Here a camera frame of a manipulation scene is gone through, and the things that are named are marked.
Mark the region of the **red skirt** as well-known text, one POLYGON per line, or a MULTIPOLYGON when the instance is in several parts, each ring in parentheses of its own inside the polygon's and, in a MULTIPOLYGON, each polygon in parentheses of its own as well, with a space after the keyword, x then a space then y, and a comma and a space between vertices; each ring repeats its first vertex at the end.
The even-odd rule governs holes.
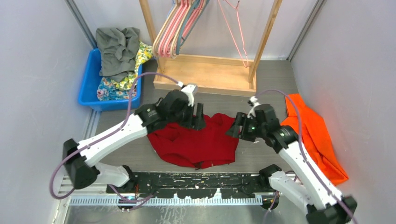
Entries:
POLYGON ((239 139, 226 135, 234 118, 223 113, 204 118, 201 130, 171 123, 148 134, 148 140, 163 161, 177 166, 204 169, 235 162, 239 139))

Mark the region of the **grey-blue hanger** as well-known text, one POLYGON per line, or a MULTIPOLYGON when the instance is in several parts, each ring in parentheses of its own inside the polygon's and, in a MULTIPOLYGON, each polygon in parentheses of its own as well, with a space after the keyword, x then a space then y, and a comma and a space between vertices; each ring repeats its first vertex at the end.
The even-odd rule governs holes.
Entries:
POLYGON ((182 9, 176 18, 175 25, 171 29, 171 40, 166 47, 167 57, 176 58, 180 54, 181 47, 189 37, 208 3, 209 0, 181 1, 182 9))

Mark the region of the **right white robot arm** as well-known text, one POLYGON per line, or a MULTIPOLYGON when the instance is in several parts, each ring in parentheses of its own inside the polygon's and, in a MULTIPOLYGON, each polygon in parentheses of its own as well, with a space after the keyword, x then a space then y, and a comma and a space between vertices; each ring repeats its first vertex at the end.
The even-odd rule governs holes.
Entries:
POLYGON ((260 171, 262 190, 278 191, 305 214, 310 224, 347 224, 355 222, 357 202, 345 196, 323 174, 308 154, 296 131, 281 125, 274 108, 256 104, 249 113, 238 112, 227 135, 250 142, 261 138, 292 168, 301 184, 292 181, 277 165, 260 171))

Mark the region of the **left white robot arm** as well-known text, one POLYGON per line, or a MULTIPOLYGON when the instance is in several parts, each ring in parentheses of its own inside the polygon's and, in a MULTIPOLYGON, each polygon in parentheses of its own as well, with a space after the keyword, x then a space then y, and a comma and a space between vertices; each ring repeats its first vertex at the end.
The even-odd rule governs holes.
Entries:
POLYGON ((64 143, 64 167, 74 189, 102 183, 126 193, 136 187, 132 170, 126 165, 112 166, 101 160, 125 144, 164 129, 168 124, 200 130, 206 126, 202 103, 194 103, 191 92, 172 90, 154 104, 145 104, 125 121, 86 140, 64 143))

